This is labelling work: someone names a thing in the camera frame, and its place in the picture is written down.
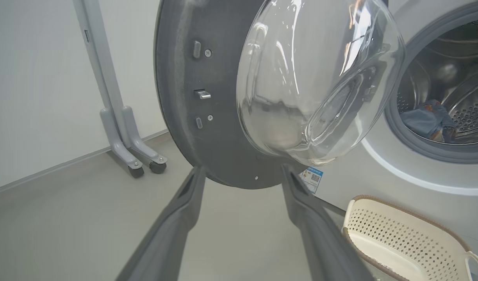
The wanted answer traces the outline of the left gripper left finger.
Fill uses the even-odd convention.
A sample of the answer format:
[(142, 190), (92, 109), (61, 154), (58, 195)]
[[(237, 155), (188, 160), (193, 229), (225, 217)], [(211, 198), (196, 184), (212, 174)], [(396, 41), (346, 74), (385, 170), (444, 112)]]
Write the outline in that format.
[(194, 167), (164, 208), (117, 281), (177, 281), (189, 232), (198, 222), (206, 170)]

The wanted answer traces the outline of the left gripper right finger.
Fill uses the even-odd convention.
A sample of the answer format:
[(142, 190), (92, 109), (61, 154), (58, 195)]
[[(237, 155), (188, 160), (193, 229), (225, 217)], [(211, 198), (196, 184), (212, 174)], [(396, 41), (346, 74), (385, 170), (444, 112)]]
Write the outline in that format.
[(282, 190), (291, 222), (300, 230), (313, 281), (373, 281), (374, 277), (328, 212), (288, 164)]

